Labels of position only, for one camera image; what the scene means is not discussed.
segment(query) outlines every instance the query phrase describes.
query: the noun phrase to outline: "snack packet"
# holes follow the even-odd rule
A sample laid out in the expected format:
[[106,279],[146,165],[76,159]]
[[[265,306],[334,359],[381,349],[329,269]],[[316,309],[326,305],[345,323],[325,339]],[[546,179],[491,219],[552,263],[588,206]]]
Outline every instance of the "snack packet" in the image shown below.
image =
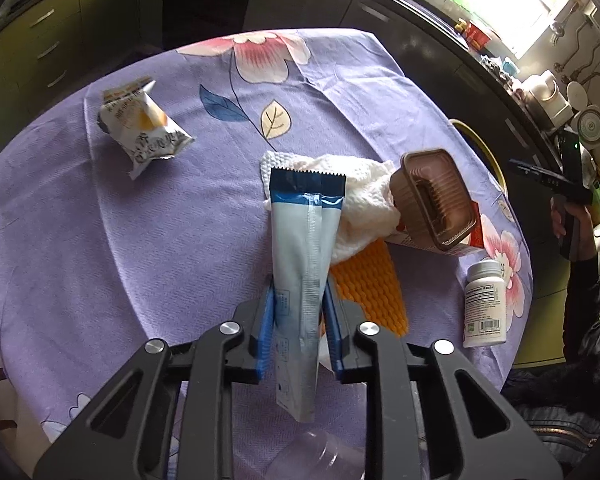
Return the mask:
[[134,165],[129,173],[131,180],[154,158],[173,158],[196,139],[149,97],[154,84],[147,76],[103,92],[100,127],[131,158]]

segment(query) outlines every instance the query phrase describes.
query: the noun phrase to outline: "hand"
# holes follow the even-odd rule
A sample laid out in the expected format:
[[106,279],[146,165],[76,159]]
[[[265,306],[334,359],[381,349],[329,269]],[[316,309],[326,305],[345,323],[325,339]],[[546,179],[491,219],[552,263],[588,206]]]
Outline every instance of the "hand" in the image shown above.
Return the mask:
[[[591,215],[587,208],[583,205],[574,204],[567,202],[564,205],[567,213],[575,216],[580,221],[580,243],[578,244],[578,259],[579,260],[590,260],[592,259],[598,250],[596,249],[596,243],[593,237],[593,223],[591,222]],[[556,209],[554,199],[551,199],[551,221],[554,228],[554,235],[556,238],[564,236],[566,231],[562,226],[562,217]]]

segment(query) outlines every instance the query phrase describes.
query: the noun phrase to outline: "orange mesh mat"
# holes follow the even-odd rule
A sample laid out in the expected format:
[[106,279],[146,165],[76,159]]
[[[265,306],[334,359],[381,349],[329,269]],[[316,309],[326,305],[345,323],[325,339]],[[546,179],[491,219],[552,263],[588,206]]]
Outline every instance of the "orange mesh mat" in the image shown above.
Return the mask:
[[403,336],[409,322],[400,283],[386,242],[381,238],[331,267],[341,298],[362,305],[366,319]]

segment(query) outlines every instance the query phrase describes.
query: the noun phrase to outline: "leaf pattern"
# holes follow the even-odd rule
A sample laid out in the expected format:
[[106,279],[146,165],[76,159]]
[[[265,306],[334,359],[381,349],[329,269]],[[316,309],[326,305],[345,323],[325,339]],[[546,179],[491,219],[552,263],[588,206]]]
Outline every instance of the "leaf pattern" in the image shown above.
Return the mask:
[[273,100],[262,111],[260,126],[262,126],[262,135],[265,139],[275,139],[289,131],[291,117],[278,101]]
[[200,100],[206,113],[215,119],[230,122],[248,121],[249,118],[240,107],[230,99],[216,95],[200,85]]

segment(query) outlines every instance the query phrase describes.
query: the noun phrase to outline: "table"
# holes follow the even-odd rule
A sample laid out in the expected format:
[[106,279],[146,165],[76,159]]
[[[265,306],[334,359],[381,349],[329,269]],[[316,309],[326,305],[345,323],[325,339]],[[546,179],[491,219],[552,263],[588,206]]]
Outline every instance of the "table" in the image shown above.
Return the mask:
[[[466,352],[501,387],[532,296],[526,243],[487,169],[376,38],[346,29],[268,32],[183,52],[94,82],[0,154],[0,352],[47,434],[57,436],[146,339],[196,339],[255,297],[271,269],[258,162],[272,147],[396,166],[403,152],[451,153],[488,218],[488,250],[509,264],[507,299],[517,301],[507,343]],[[146,75],[156,80],[152,98],[198,140],[132,181],[128,157],[97,117],[104,89]],[[273,102],[286,116],[267,119]],[[466,268],[486,254],[390,252],[410,318],[406,339],[461,346]],[[271,368],[264,384],[237,385],[237,478],[260,478],[312,427],[363,445],[364,409],[363,385],[341,386],[323,369],[313,425],[276,406]]]

